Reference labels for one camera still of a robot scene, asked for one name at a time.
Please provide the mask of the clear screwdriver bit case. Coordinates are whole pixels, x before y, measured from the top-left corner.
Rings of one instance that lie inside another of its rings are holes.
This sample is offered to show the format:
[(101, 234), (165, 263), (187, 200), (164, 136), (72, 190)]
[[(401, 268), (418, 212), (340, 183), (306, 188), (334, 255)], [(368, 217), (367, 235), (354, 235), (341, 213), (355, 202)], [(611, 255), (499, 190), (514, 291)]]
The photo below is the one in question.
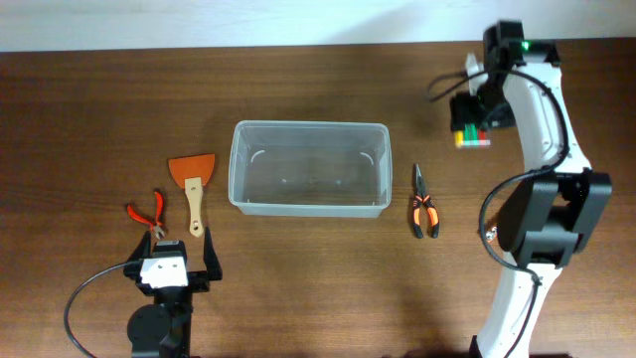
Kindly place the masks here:
[(453, 131), (454, 143), (457, 148), (483, 148), (491, 145), (485, 130), (479, 129), (475, 124), (464, 124), (460, 129)]

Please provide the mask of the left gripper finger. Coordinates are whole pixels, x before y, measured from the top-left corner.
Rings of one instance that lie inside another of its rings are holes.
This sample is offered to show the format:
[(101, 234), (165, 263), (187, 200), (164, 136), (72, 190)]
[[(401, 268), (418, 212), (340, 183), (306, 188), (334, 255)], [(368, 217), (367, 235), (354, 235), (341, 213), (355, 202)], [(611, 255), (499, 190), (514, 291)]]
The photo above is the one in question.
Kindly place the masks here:
[(146, 231), (136, 249), (128, 258), (129, 262), (136, 262), (149, 258), (151, 255), (151, 233)]
[(207, 272), (222, 271), (221, 264), (214, 249), (212, 233), (209, 227), (205, 228), (203, 260), (206, 265)]

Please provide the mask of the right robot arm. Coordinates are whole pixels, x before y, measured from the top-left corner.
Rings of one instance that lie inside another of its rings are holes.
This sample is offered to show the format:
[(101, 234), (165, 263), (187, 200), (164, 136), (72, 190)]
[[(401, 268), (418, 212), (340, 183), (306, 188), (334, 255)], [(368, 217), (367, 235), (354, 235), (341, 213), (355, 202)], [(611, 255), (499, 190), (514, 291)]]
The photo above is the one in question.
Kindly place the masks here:
[(583, 251), (612, 194), (606, 173), (593, 171), (567, 116), (554, 42), (528, 41), (519, 21), (501, 20), (483, 35), (484, 60), (473, 55), (462, 75), (467, 91), (450, 101), (459, 147), (484, 143), (483, 133), (517, 128), (525, 169), (493, 228), (486, 209), (478, 233), (487, 252), (495, 238), (502, 274), (491, 312), (472, 338), (473, 357), (527, 357), (548, 292), (573, 255)]

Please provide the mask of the orange socket rail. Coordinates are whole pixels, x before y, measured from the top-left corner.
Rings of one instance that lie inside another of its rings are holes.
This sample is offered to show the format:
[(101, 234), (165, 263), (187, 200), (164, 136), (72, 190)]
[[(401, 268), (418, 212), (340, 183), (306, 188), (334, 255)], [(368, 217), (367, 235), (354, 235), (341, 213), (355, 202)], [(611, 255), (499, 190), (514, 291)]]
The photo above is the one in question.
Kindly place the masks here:
[(488, 243), (492, 243), (498, 236), (498, 230), (496, 226), (491, 227), (486, 231), (486, 240)]

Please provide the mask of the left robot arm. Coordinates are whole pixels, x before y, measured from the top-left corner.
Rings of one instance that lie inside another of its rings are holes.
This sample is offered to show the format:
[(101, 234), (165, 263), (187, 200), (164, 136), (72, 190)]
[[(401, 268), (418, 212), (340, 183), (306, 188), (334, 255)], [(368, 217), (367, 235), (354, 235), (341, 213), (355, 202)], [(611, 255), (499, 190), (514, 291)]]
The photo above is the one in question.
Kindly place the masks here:
[(153, 298), (132, 313), (127, 336), (133, 357), (188, 357), (194, 312), (193, 295), (208, 292), (210, 283), (223, 278), (209, 229), (204, 234), (204, 270), (187, 270), (187, 251), (182, 241), (153, 244), (145, 233), (126, 261), (124, 275)]

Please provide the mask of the orange scraper wooden handle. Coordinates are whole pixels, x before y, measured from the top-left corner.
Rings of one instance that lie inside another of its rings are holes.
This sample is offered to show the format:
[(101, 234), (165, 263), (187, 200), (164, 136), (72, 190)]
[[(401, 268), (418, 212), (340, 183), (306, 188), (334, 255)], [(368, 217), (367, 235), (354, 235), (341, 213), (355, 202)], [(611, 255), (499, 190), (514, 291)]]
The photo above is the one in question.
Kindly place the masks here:
[(169, 172), (175, 183), (184, 190), (189, 211), (189, 231), (194, 237), (204, 233), (202, 202), (204, 187), (211, 179), (215, 168), (215, 154), (200, 154), (168, 160)]

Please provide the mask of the orange black long-nose pliers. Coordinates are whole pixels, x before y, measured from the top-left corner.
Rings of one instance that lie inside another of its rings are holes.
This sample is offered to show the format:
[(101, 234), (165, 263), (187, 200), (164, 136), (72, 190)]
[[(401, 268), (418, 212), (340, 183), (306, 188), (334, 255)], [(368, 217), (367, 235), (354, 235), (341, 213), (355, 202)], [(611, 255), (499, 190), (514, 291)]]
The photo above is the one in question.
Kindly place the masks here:
[(425, 186), (425, 182), (418, 164), (413, 165), (414, 196), (412, 199), (412, 228), (419, 239), (424, 237), (424, 228), (421, 223), (421, 213), (428, 216), (428, 233), (436, 239), (440, 232), (439, 215)]

